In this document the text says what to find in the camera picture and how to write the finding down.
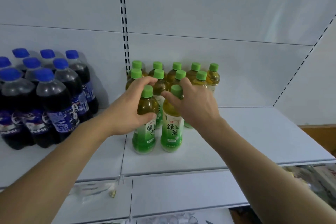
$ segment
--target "white shelf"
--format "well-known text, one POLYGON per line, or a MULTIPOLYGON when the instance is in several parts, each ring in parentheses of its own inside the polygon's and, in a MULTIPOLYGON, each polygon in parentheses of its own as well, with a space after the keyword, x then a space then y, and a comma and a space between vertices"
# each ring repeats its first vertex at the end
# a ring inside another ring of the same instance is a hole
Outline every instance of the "white shelf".
MULTIPOLYGON (((242 137, 279 165, 336 162, 334 156, 275 108, 220 108, 219 111, 242 137)), ((133 150, 132 136, 130 133, 126 138, 121 172, 124 177, 227 168, 195 129, 183 131, 182 145, 174 153, 162 150, 161 130, 156 133, 155 149, 147 155, 133 150)))
MULTIPOLYGON (((125 139, 125 135, 107 138, 84 167, 84 170, 78 177, 78 181, 118 179, 123 159, 125 139)), ((55 147, 54 145, 48 149, 42 149, 34 145, 17 151, 12 150, 1 139, 0 188, 12 184, 55 149, 55 147)))
MULTIPOLYGON (((229 209, 211 209, 211 210, 206 210, 206 211, 199 211, 199 212, 195 212, 193 217, 195 217, 198 223, 201 223, 201 224, 206 223, 205 222, 206 220, 212 223, 216 223, 216 224, 219 224, 219 223, 234 224, 229 209)), ((184 222, 187 222, 186 218, 183 218, 183 217, 180 217, 180 218, 184 220, 184 222)), ((155 221, 151 221, 148 219, 138 219, 137 220, 137 224, 147 224, 147 223, 155 224, 155 221)))
POLYGON ((132 218, 242 205, 248 202, 230 171, 133 180, 132 218))
POLYGON ((104 223, 128 219, 131 207, 132 180, 116 186, 115 198, 102 192, 91 201, 82 203, 75 195, 66 198, 52 224, 104 223))

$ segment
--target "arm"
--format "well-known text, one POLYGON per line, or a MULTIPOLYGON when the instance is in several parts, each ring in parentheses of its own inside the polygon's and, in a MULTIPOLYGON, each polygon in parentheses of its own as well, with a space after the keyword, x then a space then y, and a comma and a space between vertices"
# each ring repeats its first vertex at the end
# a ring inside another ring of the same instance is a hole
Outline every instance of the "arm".
POLYGON ((55 150, 1 192, 1 222, 51 223, 77 177, 104 140, 129 133, 153 119, 154 113, 138 115, 137 107, 144 86, 156 81, 152 77, 134 81, 106 111, 80 124, 55 150))
POLYGON ((183 100, 170 92, 162 95, 221 156, 263 223, 336 223, 336 212, 329 205, 221 118, 209 90, 192 86, 186 78, 180 84, 183 100))

